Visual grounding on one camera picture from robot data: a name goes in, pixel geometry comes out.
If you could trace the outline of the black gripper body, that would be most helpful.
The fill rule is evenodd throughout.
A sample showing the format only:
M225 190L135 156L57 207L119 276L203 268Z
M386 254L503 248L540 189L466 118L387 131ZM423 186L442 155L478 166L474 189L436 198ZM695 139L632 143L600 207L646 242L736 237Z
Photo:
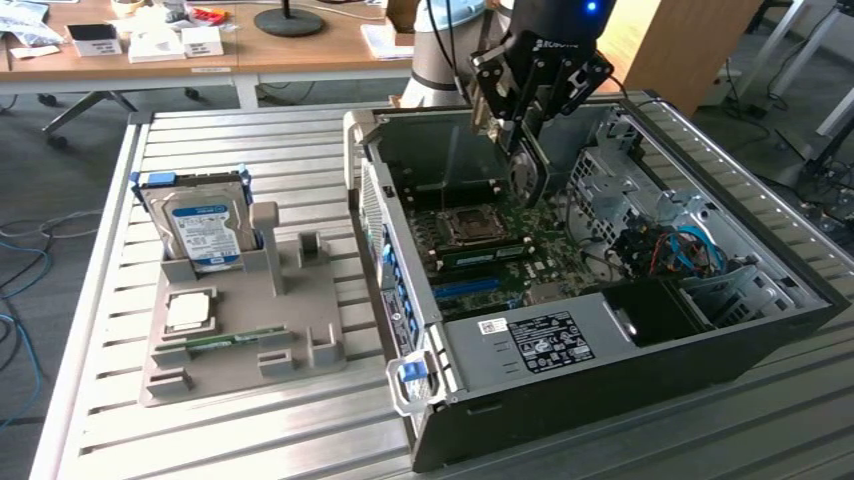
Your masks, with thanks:
M527 57L555 50L590 56L614 10L614 0L520 0L514 2L504 53Z

